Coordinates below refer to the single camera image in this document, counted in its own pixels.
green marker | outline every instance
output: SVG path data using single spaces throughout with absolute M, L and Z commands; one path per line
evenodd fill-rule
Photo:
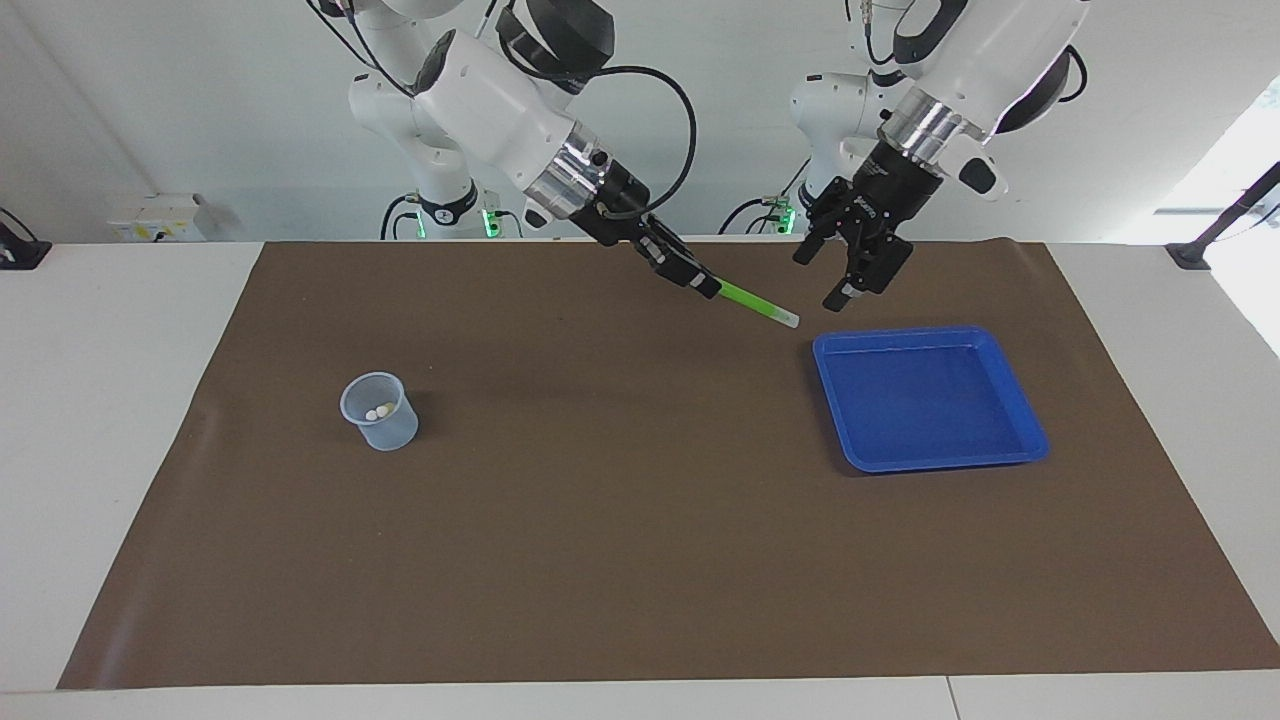
M 765 318 L 782 323 L 791 329 L 800 327 L 800 315 L 796 315 L 790 310 L 783 310 L 768 300 L 751 295 L 750 292 L 746 292 L 732 283 L 724 282 L 723 279 L 721 281 L 719 296 L 724 300 L 732 300 L 749 310 L 755 310 Z

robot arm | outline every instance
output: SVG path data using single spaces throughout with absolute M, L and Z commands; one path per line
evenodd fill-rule
M 836 176 L 813 202 L 809 234 L 795 254 L 806 265 L 827 241 L 847 243 L 847 270 L 823 302 L 828 310 L 887 288 L 913 250 L 899 225 L 943 178 L 986 200 L 1007 192 L 984 145 L 1057 101 L 1066 47 L 1087 12 L 1088 0 L 938 0 L 902 14 L 895 72 L 914 85 L 852 178 Z
M 462 0 L 340 0 L 329 14 L 358 26 L 361 37 L 390 81 L 361 74 L 348 102 L 356 120 L 394 145 L 404 156 L 417 188 L 419 215 L 435 238 L 481 237 L 489 233 L 485 191 L 471 178 L 467 159 L 430 115 L 416 108 L 392 81 L 407 86 L 430 45 L 420 20 L 438 18 Z
M 649 188 L 586 126 L 548 101 L 524 72 L 451 31 L 413 85 L 415 102 L 467 154 L 506 174 L 552 217 L 600 245 L 626 241 L 660 277 L 707 299 L 722 283 L 652 213 Z

plastic tray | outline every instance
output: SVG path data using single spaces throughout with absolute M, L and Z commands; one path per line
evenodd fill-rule
M 845 457 L 867 473 L 1034 462 L 1048 438 L 1000 343 L 977 327 L 814 342 Z

brown table mat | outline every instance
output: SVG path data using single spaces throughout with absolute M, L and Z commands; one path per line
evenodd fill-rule
M 1133 673 L 1280 650 L 1043 246 L 701 246 L 800 332 L 590 245 L 269 245 L 61 688 Z M 864 477 L 810 351 L 979 324 L 1044 462 Z M 420 438 L 338 414 L 406 380 Z

